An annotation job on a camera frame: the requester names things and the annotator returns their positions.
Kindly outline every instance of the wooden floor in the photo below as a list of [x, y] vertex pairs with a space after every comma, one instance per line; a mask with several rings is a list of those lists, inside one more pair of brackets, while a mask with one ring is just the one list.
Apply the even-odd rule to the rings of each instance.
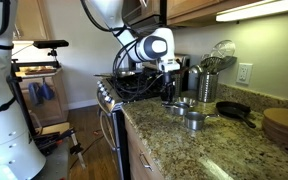
[[117, 169], [112, 161], [112, 152], [100, 131], [98, 106], [74, 109], [69, 112], [68, 122], [74, 127], [77, 140], [81, 143], [86, 169], [83, 170], [77, 156], [69, 159], [70, 180], [115, 180], [118, 179]]

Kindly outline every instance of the white robot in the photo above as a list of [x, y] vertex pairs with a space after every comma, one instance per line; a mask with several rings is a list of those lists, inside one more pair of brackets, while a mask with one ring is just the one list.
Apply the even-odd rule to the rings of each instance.
[[[108, 28], [126, 27], [121, 18], [122, 0], [90, 0]], [[0, 0], [0, 179], [31, 179], [44, 166], [46, 158], [31, 139], [19, 104], [6, 81], [11, 70], [13, 28], [17, 0]], [[172, 32], [167, 28], [136, 40], [129, 29], [113, 32], [135, 62], [160, 58], [164, 74], [165, 100], [172, 99], [170, 72], [179, 69], [174, 61]]]

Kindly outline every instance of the wall outlet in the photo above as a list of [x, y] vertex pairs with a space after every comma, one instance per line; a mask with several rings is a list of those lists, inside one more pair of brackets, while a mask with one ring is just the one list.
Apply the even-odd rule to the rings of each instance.
[[249, 84], [251, 79], [253, 64], [239, 63], [236, 82]]

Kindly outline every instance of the wooden cutting board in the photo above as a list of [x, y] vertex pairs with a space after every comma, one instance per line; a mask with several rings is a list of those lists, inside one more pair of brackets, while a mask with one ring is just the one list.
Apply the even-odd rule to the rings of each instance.
[[288, 109], [269, 108], [264, 110], [264, 117], [267, 120], [288, 129]]

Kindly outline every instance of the robot camera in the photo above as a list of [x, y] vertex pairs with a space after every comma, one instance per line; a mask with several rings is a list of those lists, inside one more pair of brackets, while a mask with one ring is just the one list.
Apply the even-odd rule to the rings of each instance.
[[33, 45], [38, 49], [51, 48], [56, 49], [58, 47], [66, 47], [69, 43], [65, 40], [50, 40], [50, 41], [34, 41]]

